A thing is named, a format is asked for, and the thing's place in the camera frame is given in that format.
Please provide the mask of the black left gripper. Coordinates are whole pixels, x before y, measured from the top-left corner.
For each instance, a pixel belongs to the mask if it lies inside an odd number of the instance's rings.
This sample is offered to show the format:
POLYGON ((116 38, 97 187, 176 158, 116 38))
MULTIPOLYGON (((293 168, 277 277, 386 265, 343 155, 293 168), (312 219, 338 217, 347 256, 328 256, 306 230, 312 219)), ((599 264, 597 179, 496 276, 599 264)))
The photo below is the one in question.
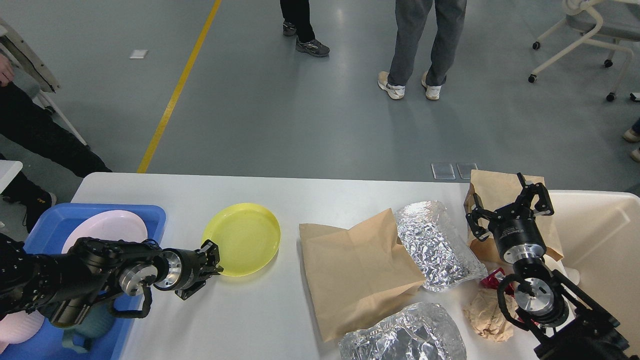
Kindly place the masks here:
POLYGON ((220 276, 222 272, 219 248, 210 239, 205 240, 200 249, 169 248, 163 250, 160 257, 167 264, 167 274, 158 276, 153 286, 160 291, 174 291, 183 301, 202 289, 207 280, 220 276))

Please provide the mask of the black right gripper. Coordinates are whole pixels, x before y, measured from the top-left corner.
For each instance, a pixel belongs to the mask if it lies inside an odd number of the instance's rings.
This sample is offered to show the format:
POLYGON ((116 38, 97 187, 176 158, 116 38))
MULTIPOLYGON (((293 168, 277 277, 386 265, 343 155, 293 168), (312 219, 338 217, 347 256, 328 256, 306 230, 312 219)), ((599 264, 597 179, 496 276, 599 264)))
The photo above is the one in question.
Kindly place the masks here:
POLYGON ((554 215, 546 186, 541 182, 527 182, 522 173, 516 176, 522 190, 510 205, 510 214, 515 218, 501 218, 498 212, 485 209, 477 193, 471 194, 473 204, 465 217, 478 241, 484 242, 493 235, 498 255, 507 264, 544 257, 547 247, 534 218, 554 215), (487 220, 487 225, 480 224, 480 219, 487 220))

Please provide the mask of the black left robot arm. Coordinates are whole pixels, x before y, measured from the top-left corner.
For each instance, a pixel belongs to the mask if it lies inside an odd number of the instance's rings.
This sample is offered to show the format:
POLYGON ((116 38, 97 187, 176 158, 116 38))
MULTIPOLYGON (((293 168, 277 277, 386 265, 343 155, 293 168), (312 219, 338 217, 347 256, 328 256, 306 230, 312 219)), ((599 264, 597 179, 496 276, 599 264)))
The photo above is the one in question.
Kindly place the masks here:
POLYGON ((162 249, 153 239, 140 243, 80 237, 64 254, 30 254, 25 244, 1 236, 1 317, 40 312, 57 328, 82 324, 92 309, 143 319, 152 289, 182 300, 224 271, 217 244, 162 249))

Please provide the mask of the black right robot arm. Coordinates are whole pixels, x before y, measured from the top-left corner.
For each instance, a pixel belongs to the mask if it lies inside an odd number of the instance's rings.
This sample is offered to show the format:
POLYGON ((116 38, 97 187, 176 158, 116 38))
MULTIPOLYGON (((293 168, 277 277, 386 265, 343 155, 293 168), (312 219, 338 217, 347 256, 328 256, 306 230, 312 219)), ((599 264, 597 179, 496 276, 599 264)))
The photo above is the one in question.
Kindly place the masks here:
POLYGON ((513 202, 489 210, 473 192, 465 216, 471 234, 480 242, 493 239, 499 258, 512 266, 497 287, 499 310, 535 336, 540 360, 628 360, 630 344, 617 330, 620 322, 546 265, 547 246, 536 219, 553 215, 553 203, 544 184, 516 175, 521 191, 513 202))

